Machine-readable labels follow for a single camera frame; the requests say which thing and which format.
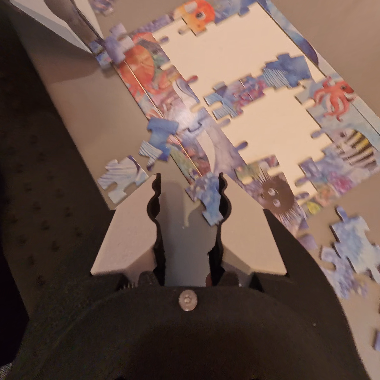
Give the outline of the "orange fish puzzle piece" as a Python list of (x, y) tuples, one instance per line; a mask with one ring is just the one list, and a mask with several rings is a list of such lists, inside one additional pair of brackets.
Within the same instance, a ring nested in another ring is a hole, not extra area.
[(186, 26), (178, 29), (178, 34), (183, 35), (192, 31), (194, 35), (199, 35), (206, 31), (209, 23), (215, 22), (216, 14), (213, 6), (205, 0), (192, 0), (175, 8), (173, 19), (182, 19)]

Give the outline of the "small blue puzzle piece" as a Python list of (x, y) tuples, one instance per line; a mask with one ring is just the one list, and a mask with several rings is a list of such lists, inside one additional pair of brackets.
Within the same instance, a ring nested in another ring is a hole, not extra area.
[(139, 154), (148, 157), (147, 170), (151, 171), (157, 160), (167, 161), (171, 148), (167, 146), (170, 136), (175, 135), (179, 127), (176, 121), (152, 117), (147, 130), (151, 132), (149, 141), (143, 141)]

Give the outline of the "ocean jigsaw puzzle board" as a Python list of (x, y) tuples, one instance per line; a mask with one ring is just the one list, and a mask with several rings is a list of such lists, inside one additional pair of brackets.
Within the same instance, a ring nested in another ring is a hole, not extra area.
[[(379, 172), (379, 118), (271, 1), (207, 1), (216, 14), (206, 31), (180, 35), (173, 11), (127, 32), (135, 46), (112, 65), (148, 120), (179, 123), (167, 146), (187, 181), (192, 170), (230, 176), (275, 155), (309, 218)], [(213, 87), (263, 74), (282, 54), (303, 55), (312, 79), (268, 87), (235, 118), (216, 120), (204, 96)]]

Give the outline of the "blue patterned puzzle piece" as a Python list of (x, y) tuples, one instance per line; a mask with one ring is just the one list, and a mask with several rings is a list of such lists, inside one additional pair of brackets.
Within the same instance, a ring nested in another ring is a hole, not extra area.
[(114, 0), (89, 0), (94, 13), (107, 16), (114, 12)]

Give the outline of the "joined striped coral puzzle pieces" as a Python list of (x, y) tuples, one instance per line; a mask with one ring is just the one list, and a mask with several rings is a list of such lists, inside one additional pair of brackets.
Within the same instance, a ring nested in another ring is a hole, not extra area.
[(213, 87), (213, 92), (204, 96), (208, 106), (220, 103), (220, 106), (212, 111), (216, 120), (224, 117), (238, 117), (243, 113), (243, 107), (264, 96), (264, 90), (268, 88), (264, 75), (257, 77), (247, 75), (228, 85), (220, 82)]

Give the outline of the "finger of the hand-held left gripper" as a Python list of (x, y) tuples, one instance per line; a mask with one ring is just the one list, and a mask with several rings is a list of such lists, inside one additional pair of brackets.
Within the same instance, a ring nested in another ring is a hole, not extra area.
[(71, 29), (82, 41), (102, 39), (97, 16), (87, 0), (71, 0)]
[(71, 29), (71, 1), (11, 0), (9, 3), (72, 45), (92, 54), (91, 41), (82, 41)]

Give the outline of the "light blue puzzle piece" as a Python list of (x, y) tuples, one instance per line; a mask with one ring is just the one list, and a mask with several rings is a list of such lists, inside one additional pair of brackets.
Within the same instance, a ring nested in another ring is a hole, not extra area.
[(335, 212), (340, 221), (332, 224), (331, 229), (336, 239), (334, 248), (337, 254), (347, 259), (356, 273), (368, 273), (380, 283), (380, 248), (368, 240), (366, 221), (361, 216), (350, 217), (341, 206), (337, 206)]

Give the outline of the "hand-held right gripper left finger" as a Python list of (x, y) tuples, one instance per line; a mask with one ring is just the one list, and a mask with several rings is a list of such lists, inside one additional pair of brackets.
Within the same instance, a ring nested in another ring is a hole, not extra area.
[(140, 274), (153, 272), (165, 282), (166, 257), (157, 216), (161, 174), (152, 175), (115, 209), (91, 268), (92, 276), (122, 274), (137, 285)]

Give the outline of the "white blue striped puzzle piece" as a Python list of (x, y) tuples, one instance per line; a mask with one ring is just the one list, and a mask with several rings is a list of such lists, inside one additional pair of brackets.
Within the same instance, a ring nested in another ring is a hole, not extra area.
[(97, 183), (107, 191), (108, 197), (115, 205), (126, 198), (125, 189), (132, 183), (139, 187), (149, 178), (131, 155), (121, 161), (111, 160), (105, 169), (106, 172), (97, 179)]

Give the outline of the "pale blue purple puzzle piece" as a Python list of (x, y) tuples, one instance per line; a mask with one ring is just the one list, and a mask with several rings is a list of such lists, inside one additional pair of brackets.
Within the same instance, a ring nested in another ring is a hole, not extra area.
[(331, 247), (321, 248), (320, 259), (323, 263), (332, 265), (331, 269), (324, 266), (320, 266), (320, 269), (338, 298), (348, 300), (353, 293), (367, 297), (367, 284), (355, 278), (354, 271), (347, 259), (340, 258)]

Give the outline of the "black sea urchin puzzle pieces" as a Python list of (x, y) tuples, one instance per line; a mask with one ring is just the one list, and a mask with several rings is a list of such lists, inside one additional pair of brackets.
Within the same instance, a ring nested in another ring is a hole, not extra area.
[(295, 195), (282, 172), (268, 173), (278, 166), (277, 157), (270, 155), (235, 168), (235, 174), (244, 190), (296, 236), (308, 228), (306, 213), (298, 201), (308, 198), (309, 192)]

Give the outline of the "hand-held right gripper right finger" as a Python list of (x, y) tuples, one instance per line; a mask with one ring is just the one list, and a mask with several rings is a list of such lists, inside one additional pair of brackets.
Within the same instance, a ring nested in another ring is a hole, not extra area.
[(216, 242), (208, 253), (212, 285), (225, 272), (233, 272), (238, 284), (248, 287), (255, 273), (286, 275), (287, 270), (262, 206), (228, 175), (220, 173)]

